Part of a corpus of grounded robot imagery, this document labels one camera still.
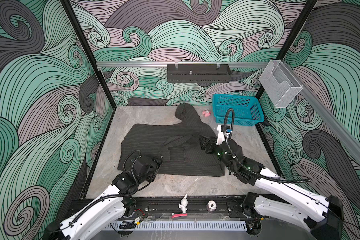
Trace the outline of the dark grey pinstriped shirt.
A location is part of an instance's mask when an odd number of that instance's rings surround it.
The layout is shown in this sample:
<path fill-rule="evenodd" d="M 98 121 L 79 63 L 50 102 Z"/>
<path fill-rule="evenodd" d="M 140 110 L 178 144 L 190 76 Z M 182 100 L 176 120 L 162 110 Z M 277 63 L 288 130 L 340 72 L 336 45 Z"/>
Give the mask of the dark grey pinstriped shirt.
<path fill-rule="evenodd" d="M 216 137 L 196 109 L 189 104 L 177 106 L 175 125 L 135 124 L 121 143 L 118 170 L 132 165 L 129 154 L 140 151 L 142 156 L 154 157 L 162 162 L 159 174 L 180 176 L 222 177 L 224 166 L 216 156 L 201 149 L 200 137 Z"/>

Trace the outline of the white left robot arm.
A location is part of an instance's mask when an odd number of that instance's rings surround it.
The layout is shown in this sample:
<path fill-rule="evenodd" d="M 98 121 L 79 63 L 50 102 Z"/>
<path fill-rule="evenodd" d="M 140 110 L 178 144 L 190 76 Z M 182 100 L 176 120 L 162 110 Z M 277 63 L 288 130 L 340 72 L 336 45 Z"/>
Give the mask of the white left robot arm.
<path fill-rule="evenodd" d="M 43 240 L 90 240 L 97 233 L 123 217 L 141 217 L 135 213 L 140 184 L 152 183 L 162 165 L 162 160 L 151 156 L 139 156 L 132 166 L 118 174 L 112 183 L 93 201 L 71 217 L 49 224 L 43 232 Z"/>

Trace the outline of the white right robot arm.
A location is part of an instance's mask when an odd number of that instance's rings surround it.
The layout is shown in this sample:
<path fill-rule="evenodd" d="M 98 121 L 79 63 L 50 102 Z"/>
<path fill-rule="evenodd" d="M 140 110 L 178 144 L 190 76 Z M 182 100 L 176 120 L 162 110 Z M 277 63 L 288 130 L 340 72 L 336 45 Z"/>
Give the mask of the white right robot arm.
<path fill-rule="evenodd" d="M 201 149 L 214 155 L 240 182 L 266 190 L 283 202 L 267 200 L 259 194 L 248 194 L 244 206 L 258 215 L 296 225 L 317 240 L 339 240 L 344 226 L 343 203 L 336 196 L 324 197 L 298 186 L 308 179 L 286 180 L 263 164 L 243 155 L 234 140 L 199 137 Z"/>

